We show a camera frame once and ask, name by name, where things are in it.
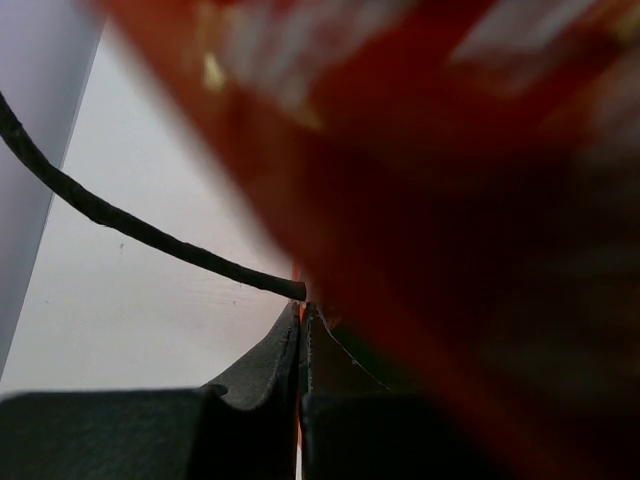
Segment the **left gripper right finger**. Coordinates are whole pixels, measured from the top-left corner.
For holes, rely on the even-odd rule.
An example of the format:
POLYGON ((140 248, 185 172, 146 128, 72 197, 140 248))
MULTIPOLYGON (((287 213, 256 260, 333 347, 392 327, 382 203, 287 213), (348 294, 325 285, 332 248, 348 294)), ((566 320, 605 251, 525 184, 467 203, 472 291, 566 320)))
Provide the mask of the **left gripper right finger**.
POLYGON ((422 395, 378 382, 308 304, 301 323, 305 479, 497 479, 500 470, 422 395))

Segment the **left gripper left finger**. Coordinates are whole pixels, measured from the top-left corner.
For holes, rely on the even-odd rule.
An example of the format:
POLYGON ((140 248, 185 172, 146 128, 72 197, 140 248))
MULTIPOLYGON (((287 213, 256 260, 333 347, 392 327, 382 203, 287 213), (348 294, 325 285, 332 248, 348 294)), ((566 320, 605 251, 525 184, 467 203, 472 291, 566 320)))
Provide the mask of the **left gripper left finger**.
POLYGON ((195 388, 1 401, 4 479, 293 479, 299 315, 195 388))

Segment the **orange paper bag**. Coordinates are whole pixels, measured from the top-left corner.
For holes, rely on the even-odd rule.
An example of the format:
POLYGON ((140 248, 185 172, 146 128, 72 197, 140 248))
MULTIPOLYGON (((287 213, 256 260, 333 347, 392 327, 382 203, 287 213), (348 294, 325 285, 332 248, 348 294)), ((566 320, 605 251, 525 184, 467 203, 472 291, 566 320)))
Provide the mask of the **orange paper bag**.
MULTIPOLYGON (((65 172, 182 241, 289 275, 290 260, 116 29, 93 30, 65 172)), ((98 226, 61 199, 36 230, 5 392, 199 385, 260 340, 284 306, 98 226)))

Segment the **red Doritos chip bag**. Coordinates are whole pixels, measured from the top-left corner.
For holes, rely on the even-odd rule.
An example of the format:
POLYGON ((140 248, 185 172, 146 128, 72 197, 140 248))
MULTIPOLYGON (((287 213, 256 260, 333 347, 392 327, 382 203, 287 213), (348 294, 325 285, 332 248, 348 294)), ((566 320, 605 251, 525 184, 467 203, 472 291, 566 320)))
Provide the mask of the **red Doritos chip bag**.
POLYGON ((526 478, 639 475, 635 1, 107 1, 323 301, 526 478))

